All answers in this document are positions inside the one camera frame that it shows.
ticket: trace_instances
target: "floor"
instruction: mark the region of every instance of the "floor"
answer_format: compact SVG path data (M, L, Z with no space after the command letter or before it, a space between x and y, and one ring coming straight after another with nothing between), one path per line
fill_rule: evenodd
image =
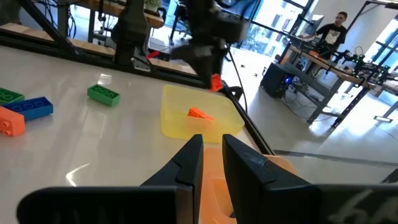
M154 31L152 44L168 46L171 29ZM84 39L85 33L78 32ZM183 34L176 33L176 39ZM262 71L274 59L246 50L232 49L248 101L248 113L271 148L288 158L299 174L311 182L380 183L398 167L398 113L396 120L373 120L389 105L368 94L334 131L334 118L321 116L312 125L305 122L314 110L302 96L289 93L283 102L268 96L259 87ZM223 79L231 86L240 85L232 62L224 61ZM351 98L336 95L330 106L342 110Z

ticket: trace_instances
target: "orange part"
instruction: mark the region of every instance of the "orange part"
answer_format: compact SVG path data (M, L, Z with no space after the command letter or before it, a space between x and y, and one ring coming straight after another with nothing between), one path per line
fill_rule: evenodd
M291 163L279 156L266 156L281 168L297 175ZM223 151L205 149L203 155L203 179L200 199L200 218L204 224L236 224L231 197L224 175Z
M0 133L6 136L17 136L24 132L24 116L0 106Z
M211 77L211 88L210 91L218 91L220 89L224 88L222 82L221 82L221 76L219 74L214 74Z
M319 53L316 52L316 51L313 51L313 50L310 51L310 55L311 55L311 56L314 56L315 58L318 58L318 57L319 57Z
M207 114L205 114L204 112L202 112L201 110L199 110L196 107L189 109L188 116L193 116L196 118L203 118L203 119L210 119L210 120L214 121L214 119L211 116L208 116Z

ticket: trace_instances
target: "black computer tower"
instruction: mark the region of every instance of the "black computer tower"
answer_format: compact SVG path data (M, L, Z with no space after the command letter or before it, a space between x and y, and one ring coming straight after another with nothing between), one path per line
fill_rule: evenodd
M292 77L293 75L284 71L283 65L271 63L261 80L260 86L263 87L271 97L281 98Z

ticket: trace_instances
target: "yellow container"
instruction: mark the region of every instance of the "yellow container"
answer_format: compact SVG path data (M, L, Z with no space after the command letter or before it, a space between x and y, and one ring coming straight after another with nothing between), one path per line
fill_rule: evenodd
M196 107L214 120L187 116ZM166 85L160 111L162 132L171 138L190 139L202 134L205 142L222 143L223 134L236 135L244 121L227 97Z

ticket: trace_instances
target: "blue lego brick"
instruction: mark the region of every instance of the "blue lego brick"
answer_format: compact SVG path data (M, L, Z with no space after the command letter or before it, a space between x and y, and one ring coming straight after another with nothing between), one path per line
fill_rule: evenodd
M46 99L46 97L39 97L31 100L8 103L1 106L24 115L25 121L41 118L54 112L53 105L49 102L48 99Z

